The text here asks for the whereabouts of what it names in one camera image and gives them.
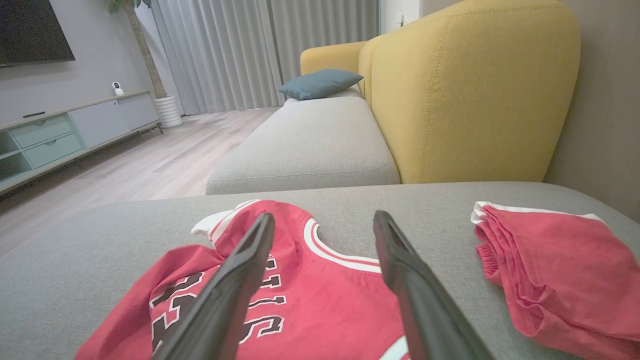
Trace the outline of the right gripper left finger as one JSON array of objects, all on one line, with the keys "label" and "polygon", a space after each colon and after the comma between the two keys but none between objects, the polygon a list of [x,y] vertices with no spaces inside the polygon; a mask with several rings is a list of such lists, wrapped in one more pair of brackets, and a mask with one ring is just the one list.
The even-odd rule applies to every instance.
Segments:
[{"label": "right gripper left finger", "polygon": [[154,341],[154,360],[233,360],[243,338],[250,299],[261,287],[274,242],[275,219],[260,214],[199,294],[169,299],[173,323]]}]

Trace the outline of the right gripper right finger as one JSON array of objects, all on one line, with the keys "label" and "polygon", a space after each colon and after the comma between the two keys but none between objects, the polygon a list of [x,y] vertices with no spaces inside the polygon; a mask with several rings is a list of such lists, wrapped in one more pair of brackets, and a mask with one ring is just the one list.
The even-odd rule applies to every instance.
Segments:
[{"label": "right gripper right finger", "polygon": [[412,360],[491,360],[493,355],[400,226],[374,214],[382,278],[396,295]]}]

